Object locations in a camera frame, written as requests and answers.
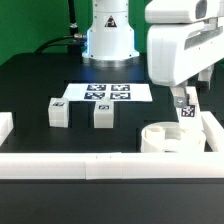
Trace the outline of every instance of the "green wall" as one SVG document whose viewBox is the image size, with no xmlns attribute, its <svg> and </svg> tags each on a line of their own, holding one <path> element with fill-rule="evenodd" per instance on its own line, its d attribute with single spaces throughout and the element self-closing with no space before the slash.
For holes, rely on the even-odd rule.
<svg viewBox="0 0 224 224">
<path fill-rule="evenodd" d="M 74 0 L 77 23 L 86 32 L 92 23 L 92 0 Z M 129 0 L 129 23 L 135 29 L 136 49 L 145 52 L 149 0 Z M 0 64 L 11 56 L 33 52 L 41 44 L 69 34 L 67 0 L 0 0 Z"/>
</svg>

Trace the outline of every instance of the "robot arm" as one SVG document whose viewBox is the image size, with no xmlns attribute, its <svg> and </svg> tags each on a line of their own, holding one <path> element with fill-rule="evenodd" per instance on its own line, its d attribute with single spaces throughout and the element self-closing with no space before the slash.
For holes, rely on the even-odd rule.
<svg viewBox="0 0 224 224">
<path fill-rule="evenodd" d="M 199 73 L 209 87 L 213 65 L 224 57 L 223 0 L 154 0 L 145 10 L 151 26 L 147 61 L 153 83 L 168 86 L 174 105 L 187 104 L 187 80 Z"/>
</svg>

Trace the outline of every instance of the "white cube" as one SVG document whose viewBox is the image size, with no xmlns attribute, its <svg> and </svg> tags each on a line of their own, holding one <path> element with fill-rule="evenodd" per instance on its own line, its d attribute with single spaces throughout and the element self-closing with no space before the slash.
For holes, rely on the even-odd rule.
<svg viewBox="0 0 224 224">
<path fill-rule="evenodd" d="M 68 127 L 69 120 L 69 101 L 66 98 L 51 98 L 49 107 L 50 127 Z"/>
<path fill-rule="evenodd" d="M 94 109 L 95 128 L 113 128 L 114 126 L 114 102 L 103 98 L 96 102 Z"/>
<path fill-rule="evenodd" d="M 13 129 L 13 120 L 11 112 L 0 113 L 0 146 L 8 137 Z"/>
</svg>

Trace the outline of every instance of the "black tabletop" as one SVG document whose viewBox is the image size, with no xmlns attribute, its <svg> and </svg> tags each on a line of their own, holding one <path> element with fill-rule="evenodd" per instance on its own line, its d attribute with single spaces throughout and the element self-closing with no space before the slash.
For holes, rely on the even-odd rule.
<svg viewBox="0 0 224 224">
<path fill-rule="evenodd" d="M 211 89 L 198 91 L 201 110 L 223 124 L 223 68 Z M 69 128 L 50 128 L 51 97 L 69 83 L 147 83 L 153 102 L 116 102 L 114 129 L 93 128 L 93 102 L 71 102 Z M 20 54 L 0 67 L 0 112 L 13 112 L 14 130 L 0 152 L 139 152 L 150 123 L 177 121 L 166 87 L 153 85 L 145 55 L 134 66 L 85 66 L 66 54 Z M 0 217 L 8 223 L 222 223 L 223 179 L 1 180 Z"/>
<path fill-rule="evenodd" d="M 221 123 L 222 72 L 217 65 L 210 91 L 199 90 L 201 110 Z M 147 83 L 153 102 L 115 102 L 113 129 L 94 129 L 95 102 L 70 102 L 69 128 L 49 127 L 50 99 L 62 97 L 69 83 Z M 83 65 L 66 54 L 19 54 L 0 67 L 0 102 L 1 112 L 13 112 L 15 126 L 1 152 L 139 152 L 146 125 L 177 121 L 170 90 L 150 82 L 144 54 L 139 63 L 121 68 Z"/>
</svg>

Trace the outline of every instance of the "black cable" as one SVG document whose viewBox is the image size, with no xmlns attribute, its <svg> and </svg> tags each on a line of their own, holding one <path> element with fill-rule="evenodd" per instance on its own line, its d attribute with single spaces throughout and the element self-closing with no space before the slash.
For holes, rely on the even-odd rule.
<svg viewBox="0 0 224 224">
<path fill-rule="evenodd" d="M 62 41 L 62 40 L 68 40 L 68 39 L 74 39 L 73 36 L 63 36 L 63 37 L 58 37 L 55 38 L 53 40 L 50 40 L 44 44 L 42 44 L 40 47 L 38 47 L 38 49 L 34 52 L 35 54 L 39 54 L 41 53 L 44 49 L 46 49 L 48 46 L 50 46 L 51 44 L 58 42 L 58 41 Z"/>
<path fill-rule="evenodd" d="M 37 52 L 37 54 L 42 53 L 45 49 L 49 48 L 49 47 L 58 47 L 58 46 L 77 46 L 77 47 L 81 47 L 84 46 L 84 43 L 63 43 L 63 44 L 49 44 L 47 45 L 45 48 L 42 48 L 40 51 Z"/>
<path fill-rule="evenodd" d="M 76 24 L 74 0 L 68 0 L 69 18 L 70 18 L 70 34 L 78 33 L 78 26 Z"/>
</svg>

